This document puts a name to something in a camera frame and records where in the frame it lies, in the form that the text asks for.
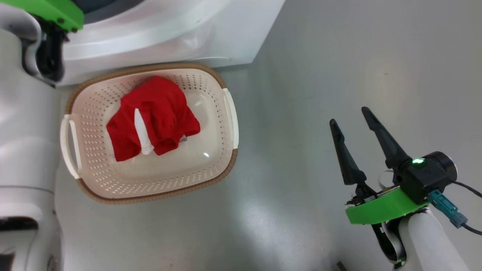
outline brown basket rim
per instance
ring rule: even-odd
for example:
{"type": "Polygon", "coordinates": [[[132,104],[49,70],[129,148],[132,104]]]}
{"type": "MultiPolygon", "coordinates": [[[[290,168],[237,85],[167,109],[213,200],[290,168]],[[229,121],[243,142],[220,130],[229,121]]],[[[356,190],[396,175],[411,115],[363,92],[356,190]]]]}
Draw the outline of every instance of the brown basket rim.
{"type": "MultiPolygon", "coordinates": [[[[133,67],[133,68],[127,68],[123,69],[121,71],[116,71],[112,72],[106,75],[101,75],[97,76],[95,78],[89,79],[85,81],[84,83],[80,84],[76,91],[72,94],[70,99],[67,101],[67,106],[65,110],[66,115],[70,115],[72,113],[72,108],[74,106],[74,102],[76,98],[79,96],[79,94],[88,86],[91,86],[95,83],[113,79],[116,77],[121,77],[121,76],[126,76],[126,75],[131,75],[131,74],[136,74],[136,73],[141,73],[141,72],[146,72],[146,71],[155,71],[155,70],[165,70],[165,69],[198,69],[207,72],[209,75],[214,77],[216,81],[219,83],[219,86],[221,88],[226,88],[226,83],[223,81],[223,79],[217,74],[213,69],[206,67],[201,64],[197,63],[169,63],[169,64],[154,64],[154,65],[146,65],[146,66],[139,66],[139,67],[133,67]]],[[[158,194],[152,194],[152,195],[146,195],[146,196],[138,196],[138,197],[131,197],[131,198],[121,198],[121,199],[110,199],[106,197],[102,197],[94,193],[84,182],[82,178],[77,179],[77,184],[79,185],[80,189],[87,194],[90,198],[96,200],[99,203],[103,204],[129,204],[129,203],[141,203],[141,202],[148,202],[148,201],[153,201],[153,200],[160,200],[160,199],[165,199],[165,198],[170,198],[178,195],[182,195],[188,192],[193,192],[195,190],[199,190],[205,187],[208,187],[210,185],[213,185],[215,183],[220,182],[222,179],[224,179],[228,173],[232,170],[236,159],[238,157],[238,149],[233,149],[232,155],[231,155],[231,160],[229,161],[228,166],[224,171],[218,175],[215,178],[212,178],[210,180],[204,181],[199,184],[195,184],[193,186],[189,187],[184,187],[180,188],[177,190],[173,191],[168,191],[168,192],[163,192],[163,193],[158,193],[158,194]]]]}

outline white handle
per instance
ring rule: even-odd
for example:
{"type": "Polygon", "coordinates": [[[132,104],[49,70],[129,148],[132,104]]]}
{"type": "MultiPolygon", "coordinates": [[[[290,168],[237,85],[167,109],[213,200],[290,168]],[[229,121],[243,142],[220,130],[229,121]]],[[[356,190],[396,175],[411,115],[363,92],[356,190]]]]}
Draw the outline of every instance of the white handle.
{"type": "Polygon", "coordinates": [[[79,153],[79,142],[77,141],[77,131],[75,130],[75,123],[70,120],[70,115],[64,115],[62,119],[62,124],[60,125],[60,149],[62,150],[62,156],[64,157],[67,169],[74,176],[74,178],[79,179],[79,170],[82,169],[82,164],[80,162],[79,153]],[[72,131],[72,139],[74,143],[75,158],[77,160],[77,166],[74,166],[72,157],[70,156],[70,148],[68,146],[68,124],[70,124],[70,129],[72,131]]]}
{"type": "Polygon", "coordinates": [[[228,115],[230,116],[230,128],[232,128],[233,133],[233,149],[237,149],[240,142],[240,129],[238,126],[238,115],[236,114],[236,108],[234,107],[233,97],[227,88],[223,89],[226,94],[226,99],[228,100],[228,115]]]}

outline black cable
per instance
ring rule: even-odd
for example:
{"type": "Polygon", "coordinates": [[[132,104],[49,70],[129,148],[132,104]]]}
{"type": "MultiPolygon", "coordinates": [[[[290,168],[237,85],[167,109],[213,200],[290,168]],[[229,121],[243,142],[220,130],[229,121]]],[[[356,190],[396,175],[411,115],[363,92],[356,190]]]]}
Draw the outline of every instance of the black cable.
{"type": "Polygon", "coordinates": [[[465,224],[465,223],[462,223],[462,227],[464,227],[464,228],[467,229],[468,231],[471,231],[471,232],[473,232],[473,233],[475,233],[475,234],[482,235],[482,231],[476,230],[476,229],[474,229],[474,228],[472,228],[472,227],[469,227],[469,226],[467,226],[467,224],[465,224]]]}
{"type": "Polygon", "coordinates": [[[472,188],[472,187],[470,187],[470,186],[468,186],[468,185],[466,185],[466,184],[459,183],[459,182],[452,182],[452,183],[454,183],[454,184],[456,184],[456,185],[460,185],[460,186],[462,186],[462,187],[464,187],[464,188],[467,188],[467,189],[470,190],[472,193],[474,193],[474,194],[476,194],[477,196],[479,196],[479,197],[482,198],[482,193],[478,192],[478,191],[475,190],[474,188],[472,188]]]}

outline green light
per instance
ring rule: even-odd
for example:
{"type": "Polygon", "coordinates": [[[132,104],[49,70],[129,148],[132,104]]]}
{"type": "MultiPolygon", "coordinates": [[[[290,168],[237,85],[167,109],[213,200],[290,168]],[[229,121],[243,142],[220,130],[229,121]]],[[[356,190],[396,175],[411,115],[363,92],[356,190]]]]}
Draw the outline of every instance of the green light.
{"type": "Polygon", "coordinates": [[[412,164],[421,164],[424,162],[425,159],[423,158],[416,158],[412,160],[412,164]]]}

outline red cloth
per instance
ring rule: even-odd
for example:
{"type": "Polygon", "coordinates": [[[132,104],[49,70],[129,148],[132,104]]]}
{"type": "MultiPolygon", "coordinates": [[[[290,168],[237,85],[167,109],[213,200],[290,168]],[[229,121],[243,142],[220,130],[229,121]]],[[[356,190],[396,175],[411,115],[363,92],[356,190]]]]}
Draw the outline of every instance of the red cloth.
{"type": "Polygon", "coordinates": [[[119,111],[107,124],[119,162],[141,152],[134,126],[136,108],[146,124],[147,135],[157,155],[176,149],[183,135],[192,136],[201,131],[182,90],[169,80],[153,77],[120,99],[119,111]]]}

